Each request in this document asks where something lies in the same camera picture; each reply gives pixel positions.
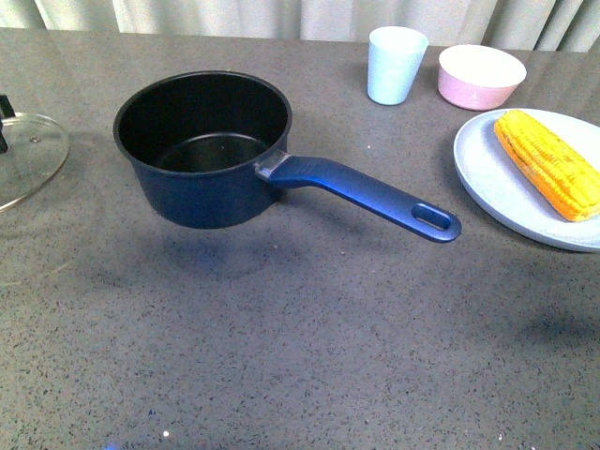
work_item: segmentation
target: lid knob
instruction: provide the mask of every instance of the lid knob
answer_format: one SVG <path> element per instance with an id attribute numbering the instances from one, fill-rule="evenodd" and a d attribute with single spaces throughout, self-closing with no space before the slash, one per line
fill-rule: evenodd
<path id="1" fill-rule="evenodd" d="M 15 111 L 12 109 L 12 106 L 8 101 L 8 97 L 4 94 L 0 94 L 0 154 L 8 151 L 8 142 L 6 139 L 4 139 L 2 134 L 2 127 L 4 126 L 2 119 L 8 119 L 9 117 L 14 116 Z"/>

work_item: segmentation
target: light blue plate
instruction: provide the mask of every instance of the light blue plate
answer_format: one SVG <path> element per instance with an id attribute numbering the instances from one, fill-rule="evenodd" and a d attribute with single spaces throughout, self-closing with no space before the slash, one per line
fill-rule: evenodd
<path id="1" fill-rule="evenodd" d="M 600 127 L 556 112 L 522 109 L 575 148 L 600 171 Z M 525 178 L 494 134 L 494 122 L 509 110 L 475 116 L 454 142 L 458 177 L 467 192 L 501 224 L 538 242 L 575 251 L 600 251 L 600 216 L 564 219 Z"/>

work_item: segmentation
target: handle hole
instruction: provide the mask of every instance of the handle hole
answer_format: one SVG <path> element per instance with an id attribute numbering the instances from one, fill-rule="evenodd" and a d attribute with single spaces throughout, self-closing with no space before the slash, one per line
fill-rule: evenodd
<path id="1" fill-rule="evenodd" d="M 428 225 L 438 229 L 447 230 L 452 223 L 450 217 L 442 211 L 435 209 L 428 204 L 418 203 L 412 207 L 412 216 Z"/>

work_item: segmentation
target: speckled countertop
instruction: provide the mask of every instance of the speckled countertop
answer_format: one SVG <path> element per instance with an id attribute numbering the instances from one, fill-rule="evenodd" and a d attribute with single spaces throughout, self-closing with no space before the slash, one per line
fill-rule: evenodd
<path id="1" fill-rule="evenodd" d="M 366 95 L 366 44 L 0 30 L 0 91 L 71 137 L 61 172 L 0 215 L 0 448 L 600 448 L 600 257 L 485 213 L 437 93 Z M 600 125 L 600 55 L 515 52 L 506 106 Z M 178 227 L 118 152 L 121 104 L 200 69 L 293 109 L 288 150 L 457 214 L 432 244 L 324 191 L 243 225 Z"/>

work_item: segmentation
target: bowl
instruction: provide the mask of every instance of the bowl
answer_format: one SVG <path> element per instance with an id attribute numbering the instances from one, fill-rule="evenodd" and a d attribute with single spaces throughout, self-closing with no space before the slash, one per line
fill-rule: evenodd
<path id="1" fill-rule="evenodd" d="M 460 108 L 488 111 L 501 106 L 526 75 L 512 54 L 483 45 L 455 45 L 440 53 L 438 90 Z"/>

